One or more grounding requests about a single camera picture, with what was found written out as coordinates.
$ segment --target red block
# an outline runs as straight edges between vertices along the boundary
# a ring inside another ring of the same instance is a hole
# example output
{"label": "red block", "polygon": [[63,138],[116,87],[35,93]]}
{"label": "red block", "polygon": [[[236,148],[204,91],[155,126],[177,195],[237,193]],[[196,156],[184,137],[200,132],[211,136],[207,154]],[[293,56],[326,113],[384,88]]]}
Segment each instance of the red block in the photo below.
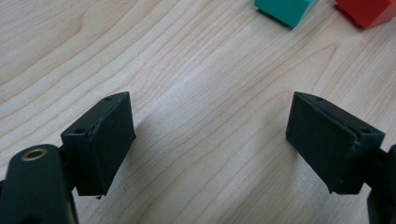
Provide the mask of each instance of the red block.
{"label": "red block", "polygon": [[369,28],[396,17],[396,0],[335,1],[363,28]]}

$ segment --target green object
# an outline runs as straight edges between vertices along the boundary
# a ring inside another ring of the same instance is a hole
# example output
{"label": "green object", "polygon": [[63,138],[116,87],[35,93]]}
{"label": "green object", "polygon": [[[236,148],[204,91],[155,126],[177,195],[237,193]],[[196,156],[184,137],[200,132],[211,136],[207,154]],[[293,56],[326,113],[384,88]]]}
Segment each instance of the green object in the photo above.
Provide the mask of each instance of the green object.
{"label": "green object", "polygon": [[296,27],[318,0],[255,0],[254,5],[264,14],[287,26]]}

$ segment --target light wood surface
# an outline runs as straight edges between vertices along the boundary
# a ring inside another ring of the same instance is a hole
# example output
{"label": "light wood surface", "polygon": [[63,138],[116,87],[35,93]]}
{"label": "light wood surface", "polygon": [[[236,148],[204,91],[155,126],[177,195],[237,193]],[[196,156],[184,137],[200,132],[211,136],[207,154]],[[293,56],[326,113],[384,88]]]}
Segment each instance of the light wood surface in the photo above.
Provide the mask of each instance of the light wood surface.
{"label": "light wood surface", "polygon": [[322,0],[290,30],[252,0],[0,1],[0,177],[101,98],[131,93],[137,139],[84,223],[368,223],[285,139],[294,91],[396,143],[396,20],[360,30]]}

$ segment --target green block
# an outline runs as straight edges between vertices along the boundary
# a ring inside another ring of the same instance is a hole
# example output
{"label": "green block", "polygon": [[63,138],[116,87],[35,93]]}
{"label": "green block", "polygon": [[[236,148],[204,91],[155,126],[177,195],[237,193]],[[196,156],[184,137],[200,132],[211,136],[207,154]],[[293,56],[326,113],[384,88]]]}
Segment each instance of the green block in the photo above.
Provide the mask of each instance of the green block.
{"label": "green block", "polygon": [[296,27],[318,0],[255,0],[254,5],[263,13]]}

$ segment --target screw hole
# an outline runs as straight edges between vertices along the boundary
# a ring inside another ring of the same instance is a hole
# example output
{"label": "screw hole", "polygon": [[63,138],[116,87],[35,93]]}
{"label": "screw hole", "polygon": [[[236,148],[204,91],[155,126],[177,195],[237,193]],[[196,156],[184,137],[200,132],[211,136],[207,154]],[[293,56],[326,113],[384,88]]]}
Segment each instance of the screw hole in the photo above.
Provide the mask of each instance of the screw hole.
{"label": "screw hole", "polygon": [[40,224],[43,221],[40,217],[27,217],[24,218],[21,224]]}
{"label": "screw hole", "polygon": [[371,131],[368,130],[368,129],[361,129],[361,131],[362,131],[363,133],[371,133]]}
{"label": "screw hole", "polygon": [[84,133],[85,129],[75,129],[75,133]]}
{"label": "screw hole", "polygon": [[33,149],[22,156],[23,161],[35,161],[37,159],[40,159],[41,157],[45,156],[47,154],[47,150],[44,148],[39,148],[39,149]]}

